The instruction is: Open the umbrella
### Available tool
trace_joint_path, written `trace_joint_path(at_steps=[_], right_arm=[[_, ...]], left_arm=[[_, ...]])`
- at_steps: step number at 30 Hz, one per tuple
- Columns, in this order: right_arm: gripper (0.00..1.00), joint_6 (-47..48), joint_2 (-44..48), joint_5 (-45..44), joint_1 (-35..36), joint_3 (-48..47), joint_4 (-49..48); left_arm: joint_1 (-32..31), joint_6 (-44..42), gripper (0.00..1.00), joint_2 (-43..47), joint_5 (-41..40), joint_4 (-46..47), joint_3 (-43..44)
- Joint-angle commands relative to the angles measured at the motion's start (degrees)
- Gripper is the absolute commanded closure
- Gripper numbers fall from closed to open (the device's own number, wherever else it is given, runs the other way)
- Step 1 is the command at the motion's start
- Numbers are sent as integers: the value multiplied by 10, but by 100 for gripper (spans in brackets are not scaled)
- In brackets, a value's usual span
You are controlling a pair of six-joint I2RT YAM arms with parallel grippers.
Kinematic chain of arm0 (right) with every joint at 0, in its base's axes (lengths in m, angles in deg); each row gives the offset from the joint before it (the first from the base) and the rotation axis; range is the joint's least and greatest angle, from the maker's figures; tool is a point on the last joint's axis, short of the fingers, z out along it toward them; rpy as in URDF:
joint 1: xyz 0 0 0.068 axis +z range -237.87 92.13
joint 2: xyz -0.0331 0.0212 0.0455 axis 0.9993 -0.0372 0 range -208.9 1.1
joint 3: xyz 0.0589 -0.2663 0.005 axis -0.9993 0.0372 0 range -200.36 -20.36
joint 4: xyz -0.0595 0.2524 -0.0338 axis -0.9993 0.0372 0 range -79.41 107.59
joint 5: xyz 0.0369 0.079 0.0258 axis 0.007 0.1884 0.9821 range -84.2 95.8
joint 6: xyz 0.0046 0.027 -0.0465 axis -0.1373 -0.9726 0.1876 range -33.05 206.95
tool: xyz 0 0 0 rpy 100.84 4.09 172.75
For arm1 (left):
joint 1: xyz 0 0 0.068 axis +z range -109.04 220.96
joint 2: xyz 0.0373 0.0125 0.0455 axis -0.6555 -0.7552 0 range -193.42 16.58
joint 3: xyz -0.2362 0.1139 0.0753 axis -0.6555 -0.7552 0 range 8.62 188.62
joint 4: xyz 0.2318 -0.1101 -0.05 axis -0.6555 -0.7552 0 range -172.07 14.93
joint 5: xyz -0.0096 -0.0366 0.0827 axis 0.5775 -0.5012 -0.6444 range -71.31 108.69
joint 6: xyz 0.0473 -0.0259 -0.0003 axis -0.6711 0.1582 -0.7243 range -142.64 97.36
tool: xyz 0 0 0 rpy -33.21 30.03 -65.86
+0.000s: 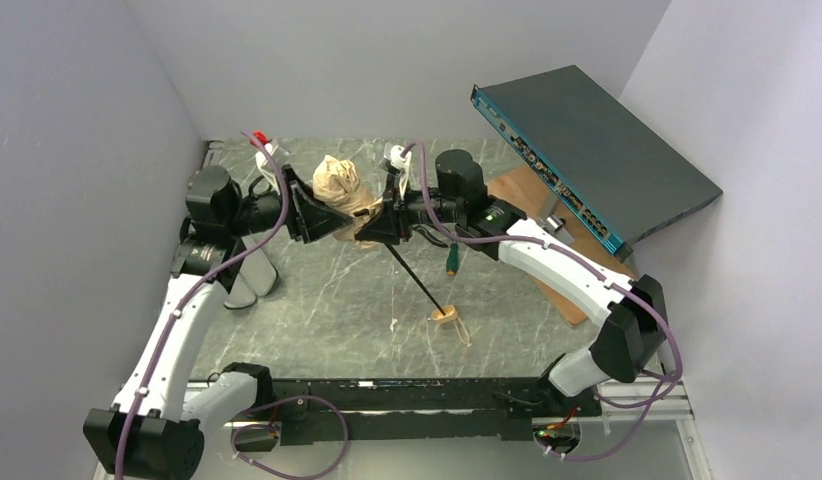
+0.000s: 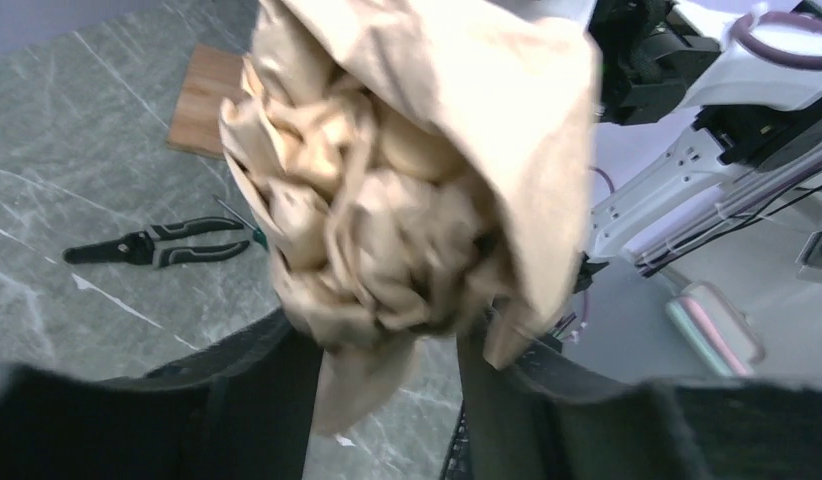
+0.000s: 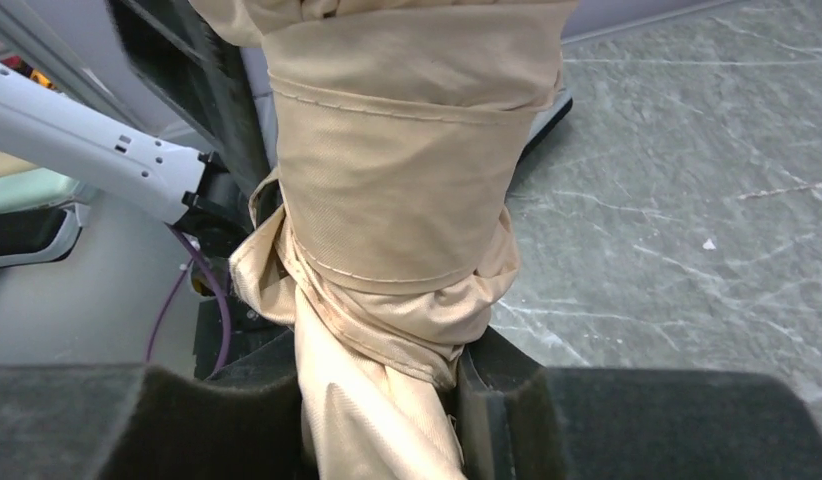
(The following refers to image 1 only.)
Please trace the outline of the beige umbrella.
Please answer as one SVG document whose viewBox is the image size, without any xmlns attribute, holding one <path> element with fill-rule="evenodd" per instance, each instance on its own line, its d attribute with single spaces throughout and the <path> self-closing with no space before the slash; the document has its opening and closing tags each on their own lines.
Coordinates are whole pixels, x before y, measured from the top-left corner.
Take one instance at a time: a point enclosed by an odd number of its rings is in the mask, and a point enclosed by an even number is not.
<svg viewBox="0 0 822 480">
<path fill-rule="evenodd" d="M 355 234 L 363 229 L 367 221 L 373 220 L 378 213 L 385 213 L 386 210 L 383 201 L 378 200 L 364 185 L 351 160 L 340 160 L 331 155 L 325 155 L 312 174 L 312 188 L 318 200 L 340 213 L 353 217 L 351 226 L 343 227 L 333 233 L 336 240 L 352 242 L 360 248 L 371 248 L 377 245 L 374 241 L 355 239 Z M 466 347 L 470 347 L 472 345 L 471 336 L 457 309 L 453 305 L 438 303 L 395 247 L 386 245 L 385 248 L 435 305 L 431 320 L 438 325 L 452 325 L 459 341 Z"/>
</svg>

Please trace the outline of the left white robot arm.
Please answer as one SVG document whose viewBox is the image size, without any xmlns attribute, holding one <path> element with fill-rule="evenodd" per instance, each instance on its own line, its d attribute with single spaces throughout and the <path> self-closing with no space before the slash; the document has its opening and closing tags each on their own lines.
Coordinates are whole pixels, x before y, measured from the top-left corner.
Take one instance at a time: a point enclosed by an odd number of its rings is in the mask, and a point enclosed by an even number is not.
<svg viewBox="0 0 822 480">
<path fill-rule="evenodd" d="M 240 415 L 263 410 L 295 415 L 304 390 L 276 391 L 270 370 L 233 363 L 195 397 L 190 374 L 211 321 L 236 286 L 254 248 L 251 234 L 271 238 L 287 228 L 309 242 L 352 223 L 316 198 L 291 167 L 277 191 L 243 193 L 221 166 L 197 171 L 186 194 L 188 214 L 161 314 L 128 380 L 104 409 L 88 413 L 83 433 L 101 466 L 117 479 L 189 479 L 205 439 Z"/>
</svg>

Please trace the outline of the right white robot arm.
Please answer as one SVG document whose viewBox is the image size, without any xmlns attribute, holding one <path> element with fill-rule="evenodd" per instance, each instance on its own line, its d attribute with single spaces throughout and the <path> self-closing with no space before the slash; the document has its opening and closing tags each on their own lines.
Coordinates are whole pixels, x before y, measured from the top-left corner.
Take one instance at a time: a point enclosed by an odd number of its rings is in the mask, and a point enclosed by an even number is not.
<svg viewBox="0 0 822 480">
<path fill-rule="evenodd" d="M 360 242 L 397 245 L 425 225 L 454 243 L 484 252 L 562 295 L 599 329 L 589 344 L 564 355 L 547 370 L 555 391 L 574 397 L 614 380 L 632 383 L 650 359 L 672 345 L 661 285 L 603 267 L 549 234 L 511 203 L 488 194 L 480 165 L 464 150 L 438 157 L 437 184 L 409 185 L 412 152 L 389 144 L 382 168 L 386 186 L 379 207 L 355 233 Z"/>
</svg>

